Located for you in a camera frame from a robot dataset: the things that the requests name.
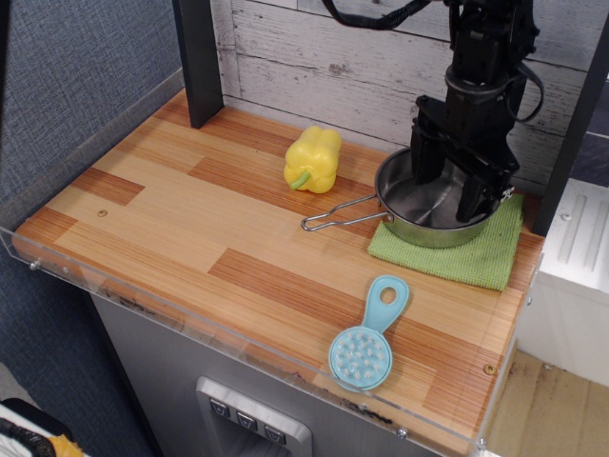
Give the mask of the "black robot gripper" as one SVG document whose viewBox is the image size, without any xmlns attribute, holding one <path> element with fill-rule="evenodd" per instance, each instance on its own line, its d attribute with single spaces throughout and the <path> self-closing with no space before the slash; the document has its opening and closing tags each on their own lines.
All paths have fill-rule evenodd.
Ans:
<svg viewBox="0 0 609 457">
<path fill-rule="evenodd" d="M 490 83 L 473 83 L 449 70 L 443 100 L 421 95 L 411 136 L 411 168 L 416 185 L 441 175 L 445 162 L 466 174 L 456 219 L 472 223 L 492 214 L 510 193 L 518 162 L 507 147 L 514 127 L 510 112 L 511 81 L 506 75 Z"/>
</svg>

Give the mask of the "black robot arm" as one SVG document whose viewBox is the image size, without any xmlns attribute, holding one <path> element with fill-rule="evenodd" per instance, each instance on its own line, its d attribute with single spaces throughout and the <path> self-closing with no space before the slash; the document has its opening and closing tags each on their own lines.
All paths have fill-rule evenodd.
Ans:
<svg viewBox="0 0 609 457">
<path fill-rule="evenodd" d="M 530 1 L 450 1 L 452 63 L 443 100 L 423 95 L 413 122 L 411 163 L 416 184 L 439 179 L 451 163 L 463 175 L 456 219 L 468 223 L 511 192 L 520 165 L 507 144 L 528 81 L 523 63 L 540 31 Z"/>
</svg>

